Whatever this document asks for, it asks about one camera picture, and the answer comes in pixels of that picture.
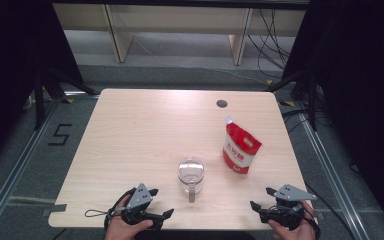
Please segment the black curtain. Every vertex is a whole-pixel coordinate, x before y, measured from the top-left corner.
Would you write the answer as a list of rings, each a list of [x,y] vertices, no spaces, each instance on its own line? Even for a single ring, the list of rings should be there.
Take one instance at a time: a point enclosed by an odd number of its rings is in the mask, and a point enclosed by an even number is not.
[[[40,80],[83,83],[52,0],[0,0],[0,148]]]
[[[384,211],[384,0],[309,0],[285,72],[308,66]]]

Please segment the grey tape strip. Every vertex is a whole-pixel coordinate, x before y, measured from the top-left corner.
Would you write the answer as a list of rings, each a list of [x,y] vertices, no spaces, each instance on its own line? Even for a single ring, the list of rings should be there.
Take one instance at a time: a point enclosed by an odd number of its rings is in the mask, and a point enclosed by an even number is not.
[[[64,211],[66,211],[66,208],[67,208],[67,204],[53,205],[50,209],[44,209],[42,211],[42,216],[43,217],[49,217],[54,212],[64,212]]]

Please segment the person's right hand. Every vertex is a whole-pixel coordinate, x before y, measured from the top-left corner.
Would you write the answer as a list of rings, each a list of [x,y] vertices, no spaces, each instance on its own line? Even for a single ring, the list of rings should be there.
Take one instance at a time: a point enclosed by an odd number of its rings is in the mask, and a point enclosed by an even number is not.
[[[302,219],[294,230],[288,230],[274,220],[268,221],[269,226],[275,231],[273,235],[275,240],[316,240],[317,231],[308,222],[314,210],[306,201],[302,201],[301,205],[305,209],[305,219]]]

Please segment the clear glass jar with lid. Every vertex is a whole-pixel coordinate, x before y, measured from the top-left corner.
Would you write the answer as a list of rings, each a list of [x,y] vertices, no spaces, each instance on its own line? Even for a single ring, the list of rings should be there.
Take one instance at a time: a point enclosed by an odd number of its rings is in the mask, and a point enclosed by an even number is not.
[[[197,194],[203,188],[205,168],[196,157],[187,157],[180,161],[177,170],[179,189],[185,193],[190,203],[196,201]]]

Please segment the red and white sugar bag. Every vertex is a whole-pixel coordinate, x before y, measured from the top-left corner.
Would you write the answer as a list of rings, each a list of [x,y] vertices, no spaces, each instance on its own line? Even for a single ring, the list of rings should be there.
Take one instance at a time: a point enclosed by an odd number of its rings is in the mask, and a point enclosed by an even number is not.
[[[224,162],[235,173],[247,174],[263,144],[237,125],[230,116],[226,117],[225,130],[226,136],[222,150]]]

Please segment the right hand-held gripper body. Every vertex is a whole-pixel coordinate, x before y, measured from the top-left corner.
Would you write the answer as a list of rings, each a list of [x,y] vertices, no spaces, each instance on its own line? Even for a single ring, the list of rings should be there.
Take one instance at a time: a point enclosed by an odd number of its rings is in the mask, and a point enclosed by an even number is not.
[[[301,202],[304,200],[316,200],[314,194],[310,194],[290,184],[285,184],[275,195],[276,204],[270,207],[266,216],[260,216],[262,223],[269,220],[278,222],[289,230],[294,230],[300,225],[300,221],[305,218],[304,208]]]

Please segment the beige wooden desk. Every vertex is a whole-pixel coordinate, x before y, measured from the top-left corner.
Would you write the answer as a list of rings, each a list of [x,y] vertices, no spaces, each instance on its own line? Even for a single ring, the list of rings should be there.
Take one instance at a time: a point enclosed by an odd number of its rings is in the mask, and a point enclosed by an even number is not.
[[[55,3],[65,30],[106,31],[115,61],[126,60],[138,32],[221,34],[229,37],[233,63],[240,65],[248,35],[295,37],[303,10]]]

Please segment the aluminium floor rail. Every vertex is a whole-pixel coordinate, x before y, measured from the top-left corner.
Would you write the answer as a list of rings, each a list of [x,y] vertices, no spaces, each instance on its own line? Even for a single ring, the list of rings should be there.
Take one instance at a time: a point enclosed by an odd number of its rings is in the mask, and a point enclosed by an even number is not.
[[[15,165],[12,167],[9,175],[5,179],[3,186],[0,188],[0,216],[9,201],[10,196],[24,174],[30,160],[32,159],[34,152],[39,146],[39,142],[43,138],[44,133],[48,128],[49,121],[59,106],[59,103],[59,100],[50,101],[49,106],[45,111],[45,119],[43,120],[43,123],[31,134],[23,151],[17,158]]]
[[[370,240],[368,232],[362,222],[361,216],[352,203],[352,200],[347,193],[337,171],[335,170],[318,133],[310,125],[310,117],[306,116],[305,113],[300,113],[299,117],[301,120],[303,120],[303,126],[306,134],[313,146],[321,167],[342,210],[345,221],[347,222],[352,236],[355,240]]]

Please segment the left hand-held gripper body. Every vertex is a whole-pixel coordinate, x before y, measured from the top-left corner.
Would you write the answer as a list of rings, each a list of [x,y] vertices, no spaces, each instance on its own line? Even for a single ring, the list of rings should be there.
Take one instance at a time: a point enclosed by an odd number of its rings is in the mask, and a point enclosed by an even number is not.
[[[152,220],[152,230],[160,230],[163,221],[154,221],[152,217],[157,214],[148,213],[147,208],[153,200],[147,187],[140,183],[137,188],[129,192],[129,199],[123,204],[121,217],[129,225],[138,224],[144,220]]]

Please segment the person's left hand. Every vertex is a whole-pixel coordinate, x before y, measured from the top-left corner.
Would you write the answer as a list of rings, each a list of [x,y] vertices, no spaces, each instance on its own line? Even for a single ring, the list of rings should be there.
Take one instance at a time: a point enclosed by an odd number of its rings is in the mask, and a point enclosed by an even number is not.
[[[104,240],[134,240],[139,232],[150,228],[153,225],[152,220],[144,220],[135,225],[125,223],[120,216],[120,211],[115,211],[109,220]]]

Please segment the black metal stand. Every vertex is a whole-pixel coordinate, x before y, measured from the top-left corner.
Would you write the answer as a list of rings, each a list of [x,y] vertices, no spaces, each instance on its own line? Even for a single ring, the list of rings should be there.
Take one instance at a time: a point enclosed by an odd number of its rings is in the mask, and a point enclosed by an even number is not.
[[[316,127],[316,101],[317,101],[317,92],[316,85],[317,81],[310,70],[299,70],[296,73],[293,73],[287,77],[283,77],[282,80],[273,86],[270,86],[267,89],[267,92],[275,92],[284,86],[294,82],[295,86],[291,92],[291,97],[294,100],[303,100],[304,97],[307,97],[308,108],[307,114],[310,126],[313,131],[317,130]]]
[[[35,74],[34,95],[36,100],[36,125],[38,130],[45,121],[44,91],[47,91],[52,99],[62,99],[65,93],[60,83],[68,83],[89,95],[99,95],[99,92],[88,87],[81,78],[75,79],[55,68],[43,66]]]

